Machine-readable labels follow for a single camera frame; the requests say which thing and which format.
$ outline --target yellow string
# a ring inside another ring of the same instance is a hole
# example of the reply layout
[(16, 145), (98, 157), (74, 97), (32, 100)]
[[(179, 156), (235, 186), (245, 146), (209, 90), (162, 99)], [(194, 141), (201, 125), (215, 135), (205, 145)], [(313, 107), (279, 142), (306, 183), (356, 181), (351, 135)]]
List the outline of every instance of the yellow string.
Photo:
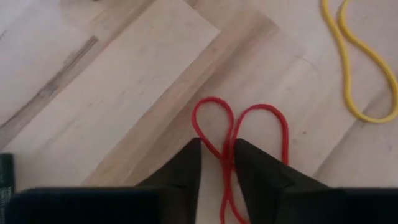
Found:
[[(383, 61), (383, 59), (374, 52), (370, 47), (368, 47), (364, 42), (360, 41), (348, 28), (346, 23), (346, 8), (349, 0), (344, 0), (343, 4), (340, 7), (339, 15), (338, 15), (338, 24), (335, 22), (334, 18), (330, 14), (330, 10), (328, 7), (328, 0), (322, 0), (322, 10), (323, 16), (336, 39), (341, 59), (343, 63), (343, 71), (345, 75), (345, 86), (344, 86), (344, 98), (345, 103), (348, 109), (352, 112), (352, 114), (363, 120), (372, 123), (384, 123), (393, 120), (398, 115), (398, 83), (394, 76), (394, 72), (388, 66), (388, 64)], [(375, 119), (363, 114), (357, 107), (353, 101), (353, 97), (351, 95), (351, 64), (348, 57), (348, 51), (344, 43), (343, 35), (355, 46), (365, 52), (386, 75), (387, 81), (392, 90), (392, 94), (394, 96), (394, 108), (390, 115), (385, 118)]]

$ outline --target red cord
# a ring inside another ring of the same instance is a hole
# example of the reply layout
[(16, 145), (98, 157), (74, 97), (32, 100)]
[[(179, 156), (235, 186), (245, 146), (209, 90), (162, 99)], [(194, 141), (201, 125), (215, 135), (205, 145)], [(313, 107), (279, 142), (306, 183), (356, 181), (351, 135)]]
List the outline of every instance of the red cord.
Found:
[[(226, 134), (223, 150), (221, 153), (212, 145), (209, 139), (203, 134), (201, 131), (198, 121), (197, 121), (197, 112), (201, 105), (205, 103), (216, 103), (223, 107), (223, 109), (227, 112), (228, 120), (229, 120), (229, 128)], [(282, 126), (282, 162), (286, 165), (289, 164), (289, 128), (287, 126), (286, 119), (284, 115), (275, 107), (271, 105), (258, 104), (250, 106), (248, 109), (244, 110), (240, 115), (238, 120), (236, 121), (236, 126), (234, 127), (234, 114), (232, 112), (231, 107), (224, 100), (217, 97), (206, 97), (200, 100), (194, 107), (192, 111), (192, 126), (199, 135), (199, 138), (205, 143), (206, 147), (210, 150), (210, 152), (218, 158), (223, 168), (223, 179), (224, 179), (224, 193), (223, 199), (221, 201), (220, 208), (220, 222), (221, 224), (225, 224), (225, 210), (226, 205), (229, 202), (232, 208), (232, 212), (234, 213), (236, 219), (240, 222), (240, 224), (247, 224), (244, 218), (239, 214), (238, 209), (235, 206), (234, 198), (233, 198), (233, 190), (231, 186), (231, 176), (232, 171), (235, 171), (234, 166), (234, 148), (235, 142), (239, 133), (239, 127), (243, 122), (243, 118), (247, 115), (251, 110), (263, 109), (270, 111), (273, 113)]]

